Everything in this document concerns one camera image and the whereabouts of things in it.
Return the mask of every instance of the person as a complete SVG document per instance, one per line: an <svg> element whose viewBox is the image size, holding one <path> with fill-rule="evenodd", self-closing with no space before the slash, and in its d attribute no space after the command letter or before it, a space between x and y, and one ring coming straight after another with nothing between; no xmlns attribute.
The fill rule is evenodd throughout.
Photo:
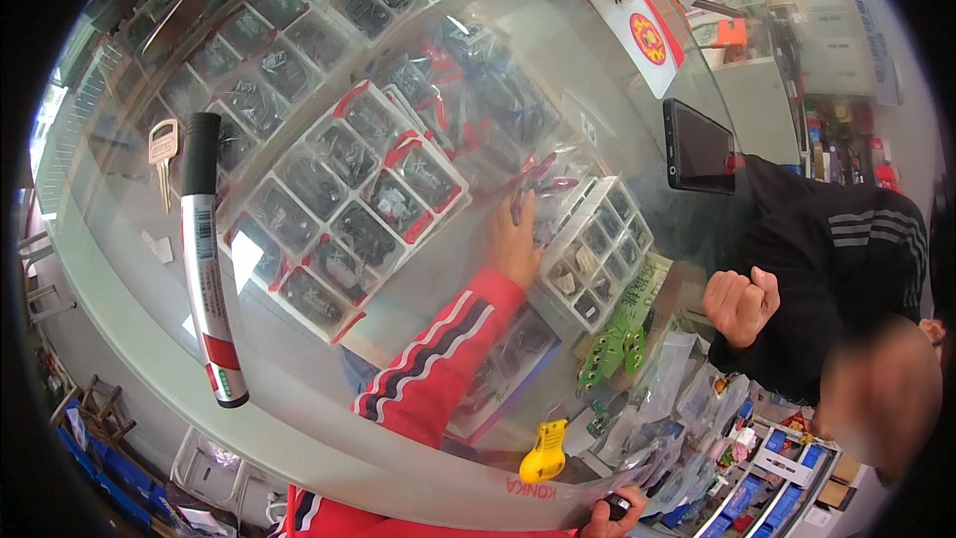
<svg viewBox="0 0 956 538"><path fill-rule="evenodd" d="M755 221L701 306L711 363L800 405L812 429L899 479L942 405L947 331L921 319L926 227L908 198L745 156Z"/></svg>
<svg viewBox="0 0 956 538"><path fill-rule="evenodd" d="M478 271L435 320L392 364L378 372L358 395L352 411L402 436L438 448L452 412L488 350L508 329L508 321L525 302L541 264L542 250L532 240L533 192L525 197L524 213L515 226L511 200L506 198L490 220L488 253ZM620 538L637 524L647 500L635 487L615 491L631 504L619 521L610 520L610 506L598 501L580 538ZM289 505L283 520L270 536L305 538L402 538L479 536L547 538L566 532L471 532L436 528L390 519L352 508L311 492L289 486Z"/></svg>

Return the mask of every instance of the red jacket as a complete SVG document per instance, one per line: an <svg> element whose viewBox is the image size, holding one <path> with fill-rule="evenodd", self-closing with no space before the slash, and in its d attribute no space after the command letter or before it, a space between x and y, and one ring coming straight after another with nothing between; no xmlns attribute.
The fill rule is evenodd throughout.
<svg viewBox="0 0 956 538"><path fill-rule="evenodd" d="M491 346L525 302L499 272L482 269L434 322L356 398L352 411L422 444L438 448L451 413ZM567 538L565 532L473 532L413 524L351 508L289 486L289 513L276 538Z"/></svg>

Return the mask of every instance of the brass key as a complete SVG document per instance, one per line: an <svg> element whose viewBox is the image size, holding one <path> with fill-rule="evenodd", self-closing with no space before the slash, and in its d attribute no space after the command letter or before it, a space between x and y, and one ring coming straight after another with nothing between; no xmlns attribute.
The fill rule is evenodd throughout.
<svg viewBox="0 0 956 538"><path fill-rule="evenodd" d="M160 201L162 210L169 214L169 160L179 151L179 121L166 119L160 121L149 133L149 164L156 167L160 175Z"/></svg>

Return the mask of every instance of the marker pen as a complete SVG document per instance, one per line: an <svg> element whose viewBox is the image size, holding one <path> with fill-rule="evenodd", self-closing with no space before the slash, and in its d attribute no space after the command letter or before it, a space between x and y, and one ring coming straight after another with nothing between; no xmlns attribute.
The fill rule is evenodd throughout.
<svg viewBox="0 0 956 538"><path fill-rule="evenodd" d="M205 356L206 374L223 407L248 401L248 389L239 368L233 333L226 316L226 299L219 277L216 246L216 152L218 114L193 114L185 127L183 197L183 263L185 286L196 338Z"/></svg>

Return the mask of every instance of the red sleeve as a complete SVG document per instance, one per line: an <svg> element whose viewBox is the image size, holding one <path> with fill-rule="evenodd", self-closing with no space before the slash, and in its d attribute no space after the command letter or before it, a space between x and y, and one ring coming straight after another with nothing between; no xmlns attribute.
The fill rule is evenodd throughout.
<svg viewBox="0 0 956 538"><path fill-rule="evenodd" d="M438 448L478 366L524 302L525 293L514 281L481 269L428 329L376 375L352 411Z"/></svg>

